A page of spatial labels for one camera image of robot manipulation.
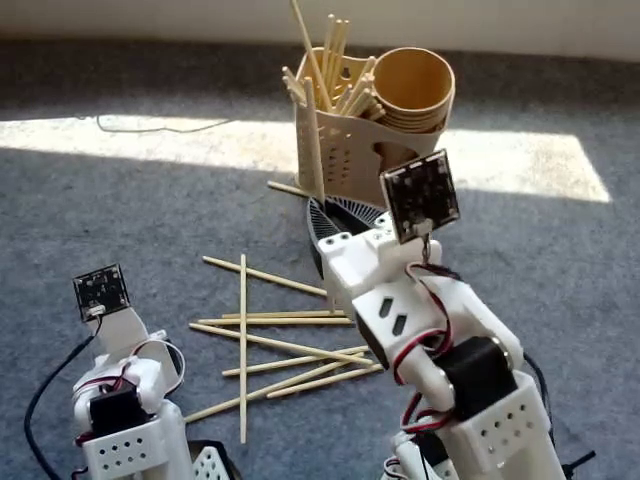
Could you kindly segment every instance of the white cable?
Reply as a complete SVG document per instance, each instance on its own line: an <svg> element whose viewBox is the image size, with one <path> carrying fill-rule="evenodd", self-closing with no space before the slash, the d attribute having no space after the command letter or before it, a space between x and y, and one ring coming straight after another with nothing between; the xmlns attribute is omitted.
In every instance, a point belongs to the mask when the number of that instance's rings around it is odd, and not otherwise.
<svg viewBox="0 0 640 480"><path fill-rule="evenodd" d="M176 388L178 388L182 383L182 381L184 380L184 374L187 369L187 363L185 362L184 355L182 354L180 349L176 347L173 343L169 343L165 340L160 340L158 338L149 338L147 340L144 340L132 350L131 355L137 355L140 352L140 350L142 350L142 348L148 343L161 343L168 348L172 348L173 351L178 354L178 358L180 358L180 374L178 375L178 380L176 381L175 384L173 384L170 388L167 389L167 391L165 392L165 395L168 393L171 393Z"/></svg>

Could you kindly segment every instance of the beige plastic caddy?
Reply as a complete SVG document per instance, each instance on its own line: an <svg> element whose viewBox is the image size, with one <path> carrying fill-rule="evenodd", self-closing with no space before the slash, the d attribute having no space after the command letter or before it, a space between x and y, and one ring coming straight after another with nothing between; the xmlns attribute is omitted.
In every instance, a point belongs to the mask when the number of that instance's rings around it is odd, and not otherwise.
<svg viewBox="0 0 640 480"><path fill-rule="evenodd" d="M318 63L323 48L314 48ZM331 96L338 96L352 79L360 77L367 59L342 57L341 72ZM385 115L373 122L317 110L324 195L347 197L384 206L379 183L382 171L401 165L415 155L432 153L446 129L455 95L455 77L440 56L418 48L391 50L373 68L373 93ZM307 55L296 78L313 78ZM307 121L306 102L294 100L298 141L300 188L316 195L313 166L313 129Z"/></svg>

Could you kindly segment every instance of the floor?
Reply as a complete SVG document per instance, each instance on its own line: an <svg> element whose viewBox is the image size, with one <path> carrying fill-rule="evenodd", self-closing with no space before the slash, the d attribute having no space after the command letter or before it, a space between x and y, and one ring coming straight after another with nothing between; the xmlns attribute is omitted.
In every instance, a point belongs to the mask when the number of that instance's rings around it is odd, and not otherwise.
<svg viewBox="0 0 640 480"><path fill-rule="evenodd" d="M354 55L370 52L353 51ZM299 47L94 42L0 44L0 477L41 478L22 416L52 365L86 335L71 278L120 262L133 305L188 362L174 400L191 413L237 396L220 371L235 341L187 323L237 311L238 278L201 255L320 284L305 203L266 188L296 171L280 84ZM598 457L580 480L640 476L640 65L446 54L457 75L442 137L462 219L438 232L445 259L546 372L558 449ZM100 115L98 128L96 116ZM161 130L147 133L106 130ZM250 310L320 308L250 281ZM324 348L354 329L266 328ZM251 346L250 363L286 358ZM71 419L83 354L42 399L34 429L55 468L82 466ZM250 378L250 390L292 375ZM249 407L189 427L219 439L247 479L377 478L410 396L388 374Z"/></svg>

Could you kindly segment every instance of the white plastic bracket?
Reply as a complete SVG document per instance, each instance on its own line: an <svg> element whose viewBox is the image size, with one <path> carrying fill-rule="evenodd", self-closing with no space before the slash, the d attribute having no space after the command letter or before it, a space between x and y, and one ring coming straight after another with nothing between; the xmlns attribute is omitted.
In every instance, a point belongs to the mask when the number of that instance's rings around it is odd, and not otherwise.
<svg viewBox="0 0 640 480"><path fill-rule="evenodd" d="M205 447L193 462L195 480L230 480L227 469L214 447Z"/></svg>

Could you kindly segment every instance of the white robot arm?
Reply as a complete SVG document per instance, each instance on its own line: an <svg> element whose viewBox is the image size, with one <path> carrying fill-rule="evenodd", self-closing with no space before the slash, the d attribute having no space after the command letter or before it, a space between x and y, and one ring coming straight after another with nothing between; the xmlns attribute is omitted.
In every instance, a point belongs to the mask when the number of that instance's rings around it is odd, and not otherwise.
<svg viewBox="0 0 640 480"><path fill-rule="evenodd" d="M403 188L413 186L422 174L432 178L434 166L448 175L446 155L439 152L391 178ZM431 171L424 173L424 167ZM517 337L468 284L440 266L442 248L428 236L432 220L406 220L407 208L415 217L424 205L406 198L395 198L394 205L392 193L397 197L398 191L386 187L393 215L384 214L377 228L359 235L324 238L318 250L327 291L396 382L417 392L393 441L397 460L388 465L403 473L390 471L388 478L563 480L545 407L532 377L520 371ZM423 399L427 408L411 420ZM437 435L444 446L446 455L431 462L433 469L423 461L416 434L431 440Z"/></svg>
<svg viewBox="0 0 640 480"><path fill-rule="evenodd" d="M25 414L25 434L47 476L60 480L31 432L33 411L51 380L93 339L105 353L73 389L73 411L93 480L235 478L219 442L198 442L193 461L180 409L165 397L184 377L185 360L163 330L149 334L129 304L118 265L74 279L82 320L92 335L45 380Z"/></svg>

